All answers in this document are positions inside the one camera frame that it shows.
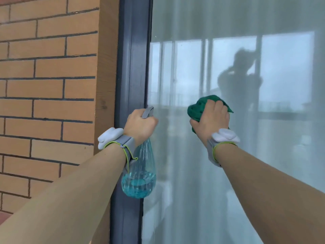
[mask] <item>forearm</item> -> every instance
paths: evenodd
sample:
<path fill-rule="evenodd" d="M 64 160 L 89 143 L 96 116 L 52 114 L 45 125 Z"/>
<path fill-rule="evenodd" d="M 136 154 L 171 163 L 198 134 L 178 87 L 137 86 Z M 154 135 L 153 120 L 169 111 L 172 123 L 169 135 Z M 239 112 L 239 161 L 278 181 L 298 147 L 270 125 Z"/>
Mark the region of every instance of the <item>forearm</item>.
<path fill-rule="evenodd" d="M 88 244 L 125 165 L 111 144 L 71 175 L 52 183 L 0 226 L 3 244 Z"/>
<path fill-rule="evenodd" d="M 232 144 L 215 154 L 264 243 L 324 243 L 325 194 Z"/>

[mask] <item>glass surface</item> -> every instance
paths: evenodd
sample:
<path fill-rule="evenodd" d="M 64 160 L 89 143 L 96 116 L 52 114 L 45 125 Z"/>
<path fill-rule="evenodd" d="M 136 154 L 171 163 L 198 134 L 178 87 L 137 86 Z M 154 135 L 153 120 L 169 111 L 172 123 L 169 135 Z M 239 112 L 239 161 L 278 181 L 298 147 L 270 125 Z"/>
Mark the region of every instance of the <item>glass surface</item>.
<path fill-rule="evenodd" d="M 325 191 L 325 0 L 153 0 L 157 183 L 143 244 L 260 244 L 187 107 L 216 94 L 241 148 Z"/>

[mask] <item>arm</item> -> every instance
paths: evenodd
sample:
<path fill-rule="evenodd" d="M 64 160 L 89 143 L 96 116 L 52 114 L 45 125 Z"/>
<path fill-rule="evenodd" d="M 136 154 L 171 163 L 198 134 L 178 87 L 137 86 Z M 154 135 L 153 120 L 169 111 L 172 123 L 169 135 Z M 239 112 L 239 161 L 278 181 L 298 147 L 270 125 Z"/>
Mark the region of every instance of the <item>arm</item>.
<path fill-rule="evenodd" d="M 136 145 L 151 136 L 158 122 L 154 117 L 142 119 L 143 111 L 135 110 L 124 128 Z M 118 144 L 109 145 L 6 220 L 0 226 L 0 243 L 88 244 L 125 162 L 123 149 Z"/>
<path fill-rule="evenodd" d="M 200 122 L 190 123 L 206 146 L 213 133 L 228 128 L 229 118 L 221 101 L 209 100 Z M 325 194 L 232 144 L 218 145 L 215 158 L 265 244 L 325 243 Z"/>

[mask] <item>blue liquid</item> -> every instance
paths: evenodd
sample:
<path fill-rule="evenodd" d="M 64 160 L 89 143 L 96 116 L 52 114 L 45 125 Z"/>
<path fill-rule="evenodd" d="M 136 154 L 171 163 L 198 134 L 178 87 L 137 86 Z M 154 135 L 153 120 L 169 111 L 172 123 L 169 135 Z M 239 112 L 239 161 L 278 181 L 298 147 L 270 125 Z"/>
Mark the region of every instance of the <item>blue liquid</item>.
<path fill-rule="evenodd" d="M 156 185 L 156 174 L 148 171 L 126 174 L 122 177 L 122 190 L 132 198 L 145 198 Z"/>

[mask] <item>hand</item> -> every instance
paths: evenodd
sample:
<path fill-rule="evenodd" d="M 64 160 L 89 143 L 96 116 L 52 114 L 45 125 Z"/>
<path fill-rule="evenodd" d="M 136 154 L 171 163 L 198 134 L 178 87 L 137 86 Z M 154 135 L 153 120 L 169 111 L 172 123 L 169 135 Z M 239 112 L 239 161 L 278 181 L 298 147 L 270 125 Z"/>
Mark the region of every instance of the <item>hand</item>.
<path fill-rule="evenodd" d="M 141 145 L 147 140 L 158 124 L 158 119 L 153 116 L 147 119 L 141 118 L 144 111 L 145 109 L 134 110 L 127 118 L 124 127 L 124 134 L 133 137 L 136 141 L 136 146 Z"/>
<path fill-rule="evenodd" d="M 221 128 L 229 127 L 229 113 L 222 101 L 208 100 L 200 122 L 191 119 L 189 122 L 202 143 L 207 146 L 208 139 Z"/>

